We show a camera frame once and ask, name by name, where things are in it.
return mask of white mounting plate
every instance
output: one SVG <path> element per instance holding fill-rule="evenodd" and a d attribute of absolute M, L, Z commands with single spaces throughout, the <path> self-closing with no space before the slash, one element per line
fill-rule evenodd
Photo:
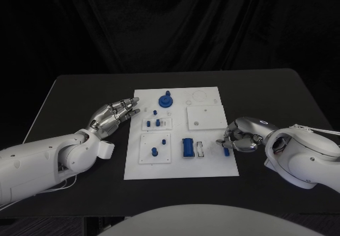
<path fill-rule="evenodd" d="M 189 106 L 188 124 L 189 130 L 227 129 L 224 106 Z"/>
<path fill-rule="evenodd" d="M 163 108 L 159 98 L 168 90 L 173 105 Z M 140 98 L 136 108 L 142 112 L 133 117 L 130 124 L 124 179 L 240 176 L 234 150 L 230 150 L 231 156 L 225 156 L 224 148 L 215 142 L 222 139 L 225 130 L 191 131 L 188 126 L 188 106 L 222 105 L 218 87 L 136 90 L 135 97 Z M 171 133 L 172 163 L 139 163 L 142 134 L 165 133 L 165 130 L 142 130 L 143 119 L 152 118 L 172 118 L 172 130 L 166 131 Z M 184 158 L 184 138 L 194 139 L 195 157 L 191 159 Z M 198 142 L 204 144 L 202 158 L 198 158 Z"/>
<path fill-rule="evenodd" d="M 156 126 L 158 118 L 143 119 L 142 130 L 172 130 L 172 118 L 160 118 L 160 126 Z"/>
<path fill-rule="evenodd" d="M 140 164 L 158 164 L 172 162 L 171 133 L 143 134 L 140 137 Z M 152 149 L 156 148 L 159 155 L 153 156 Z"/>

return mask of black table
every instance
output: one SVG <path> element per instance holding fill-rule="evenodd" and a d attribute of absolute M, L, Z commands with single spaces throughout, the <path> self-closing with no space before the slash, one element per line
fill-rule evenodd
<path fill-rule="evenodd" d="M 251 116 L 280 128 L 297 123 L 332 129 L 290 69 L 67 75 L 57 79 L 26 142 L 75 133 L 97 109 L 133 97 L 136 89 L 214 86 L 230 122 Z M 71 188 L 25 199 L 0 211 L 0 217 L 132 216 L 181 204 L 230 205 L 267 213 L 340 212 L 340 194 L 333 189 L 320 184 L 302 189 L 264 166 L 264 147 L 254 153 L 235 152 L 240 177 L 124 180 L 129 129 L 130 121 L 107 139 L 116 144 L 113 158 L 97 159 Z"/>

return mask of black curtain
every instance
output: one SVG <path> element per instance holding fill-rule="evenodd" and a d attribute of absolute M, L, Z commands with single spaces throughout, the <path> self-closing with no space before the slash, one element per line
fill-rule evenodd
<path fill-rule="evenodd" d="M 5 1 L 0 148 L 61 74 L 293 68 L 340 130 L 339 12 L 339 0 Z"/>

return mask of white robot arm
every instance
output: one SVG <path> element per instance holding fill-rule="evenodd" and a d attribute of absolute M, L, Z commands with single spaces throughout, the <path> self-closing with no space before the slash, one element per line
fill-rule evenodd
<path fill-rule="evenodd" d="M 290 183 L 306 189 L 322 183 L 340 192 L 340 147 L 312 128 L 294 125 L 279 129 L 260 119 L 243 117 L 232 122 L 225 139 L 217 143 L 244 152 L 256 151 L 257 146 L 264 144 L 266 166 Z"/>
<path fill-rule="evenodd" d="M 87 171 L 97 157 L 110 159 L 114 144 L 103 141 L 117 130 L 139 98 L 104 105 L 87 129 L 75 134 L 14 146 L 0 151 L 0 204 L 22 200 Z"/>

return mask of floor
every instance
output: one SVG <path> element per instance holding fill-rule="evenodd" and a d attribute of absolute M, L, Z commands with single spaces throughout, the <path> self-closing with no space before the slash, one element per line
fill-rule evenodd
<path fill-rule="evenodd" d="M 326 236 L 340 235 L 340 214 L 277 214 L 276 216 L 296 222 Z M 0 226 L 0 236 L 18 235 L 90 236 L 86 233 L 84 219 L 81 217 L 24 218 L 16 220 L 11 225 Z"/>

